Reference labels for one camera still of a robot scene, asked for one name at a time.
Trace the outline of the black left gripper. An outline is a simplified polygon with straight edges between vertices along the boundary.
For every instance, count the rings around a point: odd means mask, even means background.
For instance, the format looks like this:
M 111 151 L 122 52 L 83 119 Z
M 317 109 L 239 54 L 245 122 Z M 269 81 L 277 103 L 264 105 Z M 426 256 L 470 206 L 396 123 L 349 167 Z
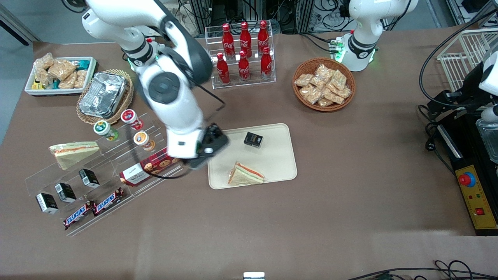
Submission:
M 429 110 L 444 110 L 444 119 L 458 119 L 479 111 L 487 105 L 487 93 L 479 88 L 483 71 L 472 70 L 464 78 L 463 86 L 457 92 L 443 90 L 435 97 L 428 97 Z

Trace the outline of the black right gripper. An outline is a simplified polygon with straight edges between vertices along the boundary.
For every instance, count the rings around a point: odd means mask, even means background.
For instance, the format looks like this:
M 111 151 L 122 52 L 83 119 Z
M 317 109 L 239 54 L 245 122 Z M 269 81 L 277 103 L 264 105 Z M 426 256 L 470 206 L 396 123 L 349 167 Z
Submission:
M 228 137 L 219 129 L 219 126 L 215 123 L 210 124 L 205 130 L 197 158 L 189 159 L 187 161 L 188 167 L 191 170 L 199 170 L 210 158 L 221 152 L 228 143 Z

